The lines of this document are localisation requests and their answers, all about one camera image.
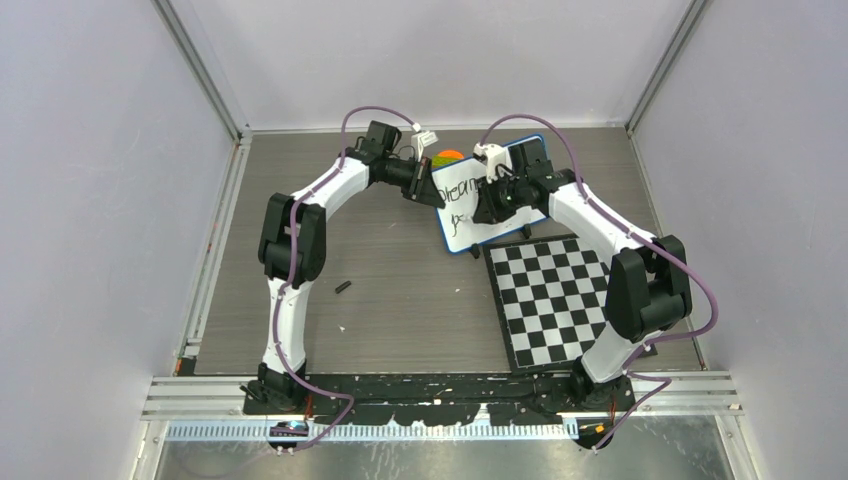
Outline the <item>blue framed whiteboard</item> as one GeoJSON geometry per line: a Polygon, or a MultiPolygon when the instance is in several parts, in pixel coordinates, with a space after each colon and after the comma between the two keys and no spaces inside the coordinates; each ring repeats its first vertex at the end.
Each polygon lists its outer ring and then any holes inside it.
{"type": "Polygon", "coordinates": [[[446,248],[452,254],[465,252],[474,244],[490,242],[546,219],[538,209],[525,206],[505,222],[474,223],[472,217],[479,200],[476,180],[485,178],[486,173],[485,163],[473,157],[439,167],[433,172],[434,183],[445,202],[445,207],[435,212],[446,248]]]}

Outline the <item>black marker cap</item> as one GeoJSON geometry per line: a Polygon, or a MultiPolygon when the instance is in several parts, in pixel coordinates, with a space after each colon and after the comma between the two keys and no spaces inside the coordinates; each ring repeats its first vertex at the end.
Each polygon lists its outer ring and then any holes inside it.
{"type": "Polygon", "coordinates": [[[337,287],[335,288],[335,290],[334,290],[334,291],[335,291],[335,293],[336,293],[336,294],[340,294],[341,292],[343,292],[344,290],[346,290],[347,288],[349,288],[351,285],[352,285],[352,282],[351,282],[351,281],[349,281],[349,280],[348,280],[348,281],[344,281],[342,284],[340,284],[339,286],[337,286],[337,287]]]}

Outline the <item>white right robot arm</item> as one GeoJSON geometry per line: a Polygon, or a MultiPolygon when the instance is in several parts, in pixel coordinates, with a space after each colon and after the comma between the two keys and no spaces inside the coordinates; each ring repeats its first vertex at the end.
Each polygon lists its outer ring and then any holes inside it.
{"type": "Polygon", "coordinates": [[[685,248],[676,237],[658,238],[608,209],[574,170],[555,169],[542,146],[478,143],[472,156],[486,168],[476,181],[474,223],[503,223],[530,207],[574,232],[609,270],[607,324],[576,360],[569,381],[574,403],[596,410],[642,347],[691,313],[685,248]]]}

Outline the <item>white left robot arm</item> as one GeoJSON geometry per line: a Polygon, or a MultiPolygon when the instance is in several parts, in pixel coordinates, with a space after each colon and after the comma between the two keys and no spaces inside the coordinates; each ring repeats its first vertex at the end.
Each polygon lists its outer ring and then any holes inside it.
{"type": "Polygon", "coordinates": [[[437,142],[436,133],[415,125],[408,158],[396,152],[400,138],[398,128],[373,121],[318,179],[291,195],[269,198],[258,246],[270,293],[269,335],[257,377],[245,388],[253,399],[284,414],[305,405],[307,305],[327,259],[327,222],[332,215],[374,183],[397,186],[415,203],[445,207],[432,161],[424,154],[437,142]]]}

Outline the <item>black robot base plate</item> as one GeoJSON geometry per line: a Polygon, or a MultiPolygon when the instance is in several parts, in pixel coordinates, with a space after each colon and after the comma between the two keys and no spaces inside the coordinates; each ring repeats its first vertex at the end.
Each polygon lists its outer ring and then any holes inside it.
{"type": "Polygon", "coordinates": [[[581,394],[568,374],[318,374],[312,390],[285,379],[241,386],[247,415],[302,415],[318,425],[470,424],[485,414],[495,426],[549,425],[561,413],[623,414],[635,403],[629,379],[581,394]]]}

